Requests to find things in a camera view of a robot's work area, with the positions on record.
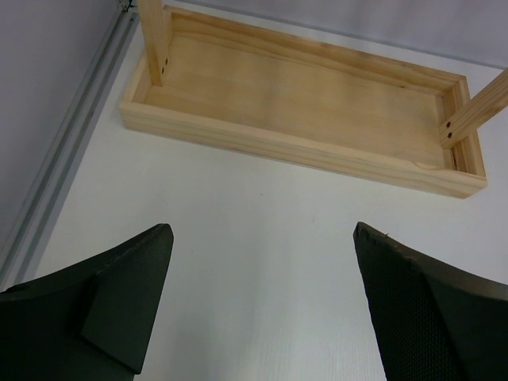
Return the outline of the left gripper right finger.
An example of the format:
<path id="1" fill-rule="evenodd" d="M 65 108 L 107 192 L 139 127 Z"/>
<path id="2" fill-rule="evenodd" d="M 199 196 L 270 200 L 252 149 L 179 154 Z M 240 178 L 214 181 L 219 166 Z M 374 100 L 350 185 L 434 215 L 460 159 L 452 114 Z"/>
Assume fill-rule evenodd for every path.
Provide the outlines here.
<path id="1" fill-rule="evenodd" d="M 408 248 L 360 222 L 353 233 L 388 380 L 505 380 L 507 286 Z"/>

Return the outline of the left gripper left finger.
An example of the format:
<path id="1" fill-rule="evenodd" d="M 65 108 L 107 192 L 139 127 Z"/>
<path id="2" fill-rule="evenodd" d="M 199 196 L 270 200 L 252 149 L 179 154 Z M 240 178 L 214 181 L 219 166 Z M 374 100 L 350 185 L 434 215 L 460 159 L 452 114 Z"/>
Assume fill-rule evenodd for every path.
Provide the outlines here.
<path id="1" fill-rule="evenodd" d="M 174 235 L 115 248 L 1 293 L 3 380 L 132 380 L 142 372 Z"/>

